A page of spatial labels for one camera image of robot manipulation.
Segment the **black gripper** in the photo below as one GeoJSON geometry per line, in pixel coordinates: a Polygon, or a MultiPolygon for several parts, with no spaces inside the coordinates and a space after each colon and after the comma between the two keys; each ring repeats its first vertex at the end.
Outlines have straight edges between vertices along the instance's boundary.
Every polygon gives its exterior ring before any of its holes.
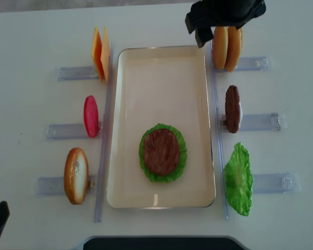
{"type": "Polygon", "coordinates": [[[195,30],[195,39],[202,48],[214,36],[211,27],[243,27],[247,22],[266,12],[264,1],[198,1],[187,13],[185,24],[189,33],[195,30]]]}

